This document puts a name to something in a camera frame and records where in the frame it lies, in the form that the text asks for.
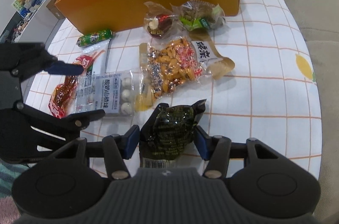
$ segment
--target white checkered tablecloth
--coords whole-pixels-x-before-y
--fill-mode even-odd
[[[207,99],[199,125],[209,135],[221,134],[243,143],[249,137],[258,138],[318,178],[322,142],[318,89],[296,64],[299,55],[313,69],[305,41],[284,0],[241,0],[239,14],[226,20],[225,26],[210,34],[219,53],[235,62],[235,69],[219,81],[183,86],[159,102],[174,106]],[[66,20],[48,51],[71,63],[81,54],[76,46],[80,35]],[[138,46],[151,41],[142,28],[118,32],[110,43],[106,71],[138,70]],[[36,75],[26,103],[50,113],[50,95],[63,80],[47,73]],[[151,112],[142,112],[133,120],[104,118],[81,134],[88,141],[124,134],[132,124],[143,125]],[[178,162],[180,166],[194,166],[200,173],[206,166],[194,144],[187,146]],[[138,149],[126,164],[134,175],[139,166]],[[228,176],[242,164],[241,160],[231,160]],[[103,159],[91,159],[91,167],[106,175]]]

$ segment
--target transparent plastic wrapper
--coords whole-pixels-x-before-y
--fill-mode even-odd
[[[174,167],[193,141],[193,128],[205,112],[205,102],[156,108],[140,131],[140,167]]]
[[[106,58],[109,40],[94,44],[82,51],[82,54],[75,59],[73,64],[82,65],[82,75],[91,76],[102,74],[106,70]],[[77,76],[66,76],[63,83],[59,84],[53,91],[49,108],[53,116],[65,117],[73,113],[71,101],[74,102],[75,89],[77,87]]]
[[[144,28],[152,37],[166,38],[176,27],[178,16],[160,4],[145,2],[148,12],[144,18]]]
[[[233,70],[234,62],[218,53],[206,30],[195,30],[189,36],[191,40],[176,37],[162,46],[140,44],[137,111],[147,110],[156,99],[182,84],[201,82],[207,76],[218,80]]]
[[[198,28],[216,29],[222,26],[222,17],[225,16],[219,4],[213,5],[200,0],[190,0],[178,7],[172,5],[172,9],[188,31]]]
[[[132,116],[134,100],[130,71],[78,77],[76,113],[103,109],[107,117]]]
[[[101,30],[93,34],[88,34],[79,37],[77,40],[77,45],[79,47],[86,47],[104,40],[113,39],[114,37],[115,32],[111,31],[110,29]]]

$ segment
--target white ball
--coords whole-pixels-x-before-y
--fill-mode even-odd
[[[131,88],[132,86],[132,79],[131,78],[123,78],[121,81],[122,87],[124,88]]]
[[[121,106],[121,112],[125,115],[131,115],[133,112],[132,106],[130,103],[124,103]]]
[[[121,93],[121,98],[123,101],[128,102],[129,98],[131,97],[131,91],[128,89],[125,89],[122,93]]]

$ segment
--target black plastic wrapper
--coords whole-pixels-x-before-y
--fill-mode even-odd
[[[205,112],[205,102],[173,107],[159,104],[140,131],[140,166],[168,167],[177,159],[193,141],[193,127]]]

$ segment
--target yellow lemon pattern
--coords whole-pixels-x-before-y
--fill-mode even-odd
[[[301,55],[296,54],[296,63],[300,70],[300,72],[311,81],[315,82],[316,78],[314,72],[312,71],[311,66],[309,65],[308,61],[303,58]]]

